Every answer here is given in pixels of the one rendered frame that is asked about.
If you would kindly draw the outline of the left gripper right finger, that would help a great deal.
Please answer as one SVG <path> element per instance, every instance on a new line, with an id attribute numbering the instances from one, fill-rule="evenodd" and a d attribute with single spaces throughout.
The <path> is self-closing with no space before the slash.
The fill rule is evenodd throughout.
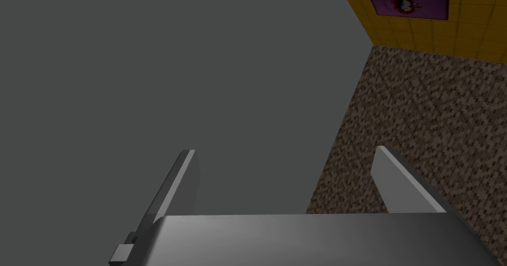
<path id="1" fill-rule="evenodd" d="M 389 213 L 456 212 L 393 148 L 376 147 L 370 173 Z"/>

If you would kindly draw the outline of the purple wall picture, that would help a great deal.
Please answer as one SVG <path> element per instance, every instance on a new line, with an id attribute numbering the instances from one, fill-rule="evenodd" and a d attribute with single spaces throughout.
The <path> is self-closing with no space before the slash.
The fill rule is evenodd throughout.
<path id="1" fill-rule="evenodd" d="M 371 0 L 376 14 L 431 20 L 448 20 L 450 0 Z"/>

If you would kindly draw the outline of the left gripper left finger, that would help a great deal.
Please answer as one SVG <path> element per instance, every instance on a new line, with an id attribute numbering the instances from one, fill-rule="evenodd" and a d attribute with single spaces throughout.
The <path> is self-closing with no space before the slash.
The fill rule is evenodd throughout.
<path id="1" fill-rule="evenodd" d="M 193 215 L 200 179 L 196 150 L 183 150 L 143 216 L 142 225 L 152 225 L 167 215 Z"/>

